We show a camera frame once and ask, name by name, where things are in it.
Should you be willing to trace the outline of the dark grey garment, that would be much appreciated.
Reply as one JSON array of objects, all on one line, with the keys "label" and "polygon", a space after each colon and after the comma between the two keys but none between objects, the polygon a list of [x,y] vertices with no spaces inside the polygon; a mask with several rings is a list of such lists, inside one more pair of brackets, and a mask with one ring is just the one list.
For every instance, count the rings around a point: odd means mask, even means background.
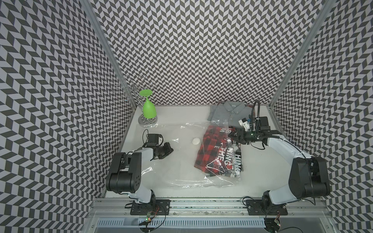
[{"label": "dark grey garment", "polygon": [[243,128],[239,121],[242,119],[249,119],[253,108],[247,106],[243,102],[226,101],[218,105],[210,107],[210,114],[207,118],[208,121],[228,123],[228,126],[235,128]]}]

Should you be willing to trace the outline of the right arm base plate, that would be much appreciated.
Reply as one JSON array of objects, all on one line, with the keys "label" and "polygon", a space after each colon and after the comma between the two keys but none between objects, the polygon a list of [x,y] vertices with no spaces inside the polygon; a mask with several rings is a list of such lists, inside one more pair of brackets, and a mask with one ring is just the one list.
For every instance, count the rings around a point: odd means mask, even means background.
[{"label": "right arm base plate", "polygon": [[274,204],[263,204],[262,201],[247,199],[245,204],[250,216],[287,216],[288,211],[284,204],[274,205]]}]

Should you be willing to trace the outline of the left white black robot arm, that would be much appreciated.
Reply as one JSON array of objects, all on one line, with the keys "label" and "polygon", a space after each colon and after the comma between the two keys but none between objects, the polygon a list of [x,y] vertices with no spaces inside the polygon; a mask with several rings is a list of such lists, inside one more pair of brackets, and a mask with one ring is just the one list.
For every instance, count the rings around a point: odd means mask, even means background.
[{"label": "left white black robot arm", "polygon": [[164,159],[172,152],[174,149],[166,142],[162,146],[144,144],[136,150],[114,154],[105,181],[106,190],[120,195],[126,194],[136,204],[154,206],[154,192],[141,184],[142,163]]}]

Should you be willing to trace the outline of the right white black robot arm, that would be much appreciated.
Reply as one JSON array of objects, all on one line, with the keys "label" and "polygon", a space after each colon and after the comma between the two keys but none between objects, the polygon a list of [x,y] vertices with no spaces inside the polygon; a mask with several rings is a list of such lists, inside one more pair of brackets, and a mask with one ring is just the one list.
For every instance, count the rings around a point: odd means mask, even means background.
[{"label": "right white black robot arm", "polygon": [[324,158],[302,151],[288,141],[280,131],[272,130],[266,117],[239,120],[240,128],[229,137],[241,144],[261,142],[275,150],[291,165],[288,184],[263,193],[261,207],[268,209],[304,198],[328,196],[331,192],[327,162]]}]

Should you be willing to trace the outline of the clear plastic vacuum bag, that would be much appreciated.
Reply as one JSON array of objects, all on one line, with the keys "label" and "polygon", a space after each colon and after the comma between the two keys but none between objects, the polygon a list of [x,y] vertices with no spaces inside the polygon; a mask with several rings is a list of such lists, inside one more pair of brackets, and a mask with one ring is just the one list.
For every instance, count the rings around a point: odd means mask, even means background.
[{"label": "clear plastic vacuum bag", "polygon": [[[241,173],[239,177],[219,175],[208,177],[206,173],[194,167],[203,136],[210,125],[229,127],[226,122],[213,121],[156,124],[148,129],[140,126],[136,127],[136,146],[142,146],[145,143],[147,134],[161,134],[164,138],[163,144],[169,142],[174,149],[174,152],[164,159],[143,162],[143,183],[148,187],[173,188],[229,187],[237,185],[241,181]],[[201,140],[199,145],[193,145],[192,143],[192,140],[196,137]]]}]

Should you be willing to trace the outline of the red black printed shirt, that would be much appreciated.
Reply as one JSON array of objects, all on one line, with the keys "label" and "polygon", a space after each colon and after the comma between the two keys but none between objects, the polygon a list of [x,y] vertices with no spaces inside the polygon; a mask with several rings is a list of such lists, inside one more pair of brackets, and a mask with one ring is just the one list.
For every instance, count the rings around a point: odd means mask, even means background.
[{"label": "red black printed shirt", "polygon": [[229,137],[236,131],[233,126],[210,125],[203,136],[194,167],[208,177],[239,177],[242,171],[241,147]]}]

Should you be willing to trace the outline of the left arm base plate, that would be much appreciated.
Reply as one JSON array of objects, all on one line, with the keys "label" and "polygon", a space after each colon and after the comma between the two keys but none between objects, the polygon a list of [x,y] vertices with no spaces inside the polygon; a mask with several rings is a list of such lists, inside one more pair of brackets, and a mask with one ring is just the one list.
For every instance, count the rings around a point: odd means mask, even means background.
[{"label": "left arm base plate", "polygon": [[156,215],[168,215],[170,212],[171,200],[169,199],[156,199],[151,201],[151,203],[143,204],[132,202],[130,209],[130,215],[132,216],[145,216],[148,213],[157,213]]}]

